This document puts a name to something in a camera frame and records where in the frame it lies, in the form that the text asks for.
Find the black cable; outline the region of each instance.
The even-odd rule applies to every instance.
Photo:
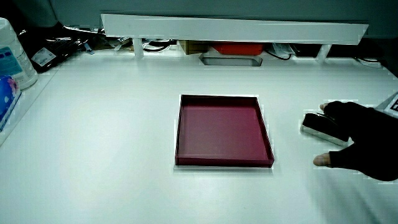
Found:
[[[288,58],[282,58],[282,57],[280,57],[280,56],[274,55],[273,53],[270,53],[268,50],[264,50],[264,51],[267,52],[268,54],[274,56],[275,58],[281,59],[281,60],[289,60],[289,59],[292,57],[292,54],[289,54],[289,57],[288,57]]]
[[[151,41],[148,43],[148,45],[151,45],[153,47],[160,47],[158,49],[146,49],[144,48],[144,50],[146,52],[160,52],[164,49],[166,49],[167,47],[169,47],[172,43],[172,40],[169,41]]]
[[[164,49],[166,49],[168,46],[164,46],[164,47],[161,47],[161,48],[158,48],[158,49],[144,49],[146,52],[160,52],[160,51],[162,51],[162,50],[164,50]]]

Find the cable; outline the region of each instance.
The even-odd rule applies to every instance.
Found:
[[[264,50],[264,51],[267,52],[268,54],[274,56],[275,58],[281,59],[281,60],[289,60],[289,59],[292,57],[292,54],[289,54],[289,57],[288,57],[288,58],[282,58],[282,57],[280,57],[280,56],[274,55],[273,53],[270,53],[268,50]]]
[[[167,49],[168,47],[170,47],[172,43],[172,40],[168,40],[168,41],[150,41],[149,43],[144,43],[142,45],[143,49],[146,52],[161,52],[165,49]],[[158,49],[147,49],[145,48],[147,45],[153,46],[153,47],[160,47]]]

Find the hand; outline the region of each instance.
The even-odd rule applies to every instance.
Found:
[[[354,144],[317,156],[313,160],[316,166],[358,170],[378,180],[398,179],[397,147],[393,147],[398,119],[352,102],[334,101],[320,105],[320,109],[348,133]]]

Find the maroon tray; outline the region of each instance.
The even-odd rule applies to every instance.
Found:
[[[175,164],[271,167],[256,97],[182,95]]]

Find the shelf leg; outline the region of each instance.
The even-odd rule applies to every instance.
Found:
[[[325,61],[330,48],[331,48],[331,44],[323,44],[322,45],[321,49],[319,50],[318,56],[317,56],[318,63],[323,63]]]
[[[137,59],[140,59],[144,56],[144,49],[142,48],[142,39],[134,38],[132,40],[132,44],[134,46],[134,55]]]

